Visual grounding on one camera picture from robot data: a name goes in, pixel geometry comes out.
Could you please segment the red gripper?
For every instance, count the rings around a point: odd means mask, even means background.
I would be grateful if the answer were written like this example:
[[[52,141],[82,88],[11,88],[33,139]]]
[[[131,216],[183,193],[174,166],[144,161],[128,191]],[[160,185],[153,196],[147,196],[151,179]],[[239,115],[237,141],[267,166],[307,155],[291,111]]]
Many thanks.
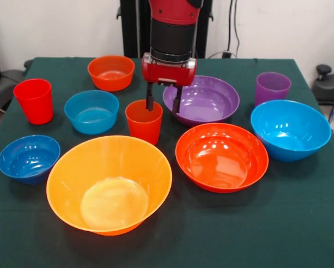
[[[176,86],[176,96],[173,100],[173,113],[179,113],[182,97],[182,87],[190,85],[197,70],[197,59],[189,58],[188,61],[180,64],[168,64],[157,61],[153,57],[142,58],[142,74],[147,84],[146,109],[154,109],[154,97],[152,88],[154,83],[170,83]]]

